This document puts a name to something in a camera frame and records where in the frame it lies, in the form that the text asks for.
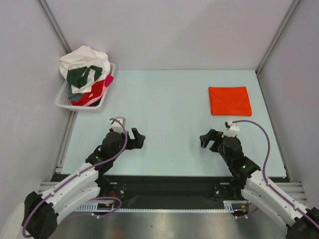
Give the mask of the cream and green t shirt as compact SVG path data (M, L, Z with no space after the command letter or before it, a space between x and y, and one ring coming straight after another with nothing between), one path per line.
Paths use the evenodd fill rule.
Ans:
M91 91L92 85L101 78L102 73L103 69L98 66L80 67L68 70L66 80L73 94L83 94Z

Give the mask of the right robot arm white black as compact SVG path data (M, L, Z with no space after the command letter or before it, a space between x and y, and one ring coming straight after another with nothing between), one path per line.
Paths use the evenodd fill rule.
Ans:
M286 233L288 239L319 237L318 209L307 208L265 176L261 168L244 155L237 137L211 129L200 136L201 147L206 148L210 141L213 142L210 151L219 153L236 182L230 187L234 199L244 198L253 203Z

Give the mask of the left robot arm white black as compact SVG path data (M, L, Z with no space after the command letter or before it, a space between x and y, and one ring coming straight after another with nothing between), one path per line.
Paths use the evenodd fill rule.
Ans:
M112 194L111 183L104 174L124 150L141 149L146 137L132 129L134 138L125 130L110 131L102 143L73 174L40 194L31 192L24 201L22 236L47 239L58 224L77 207L95 200L122 202Z

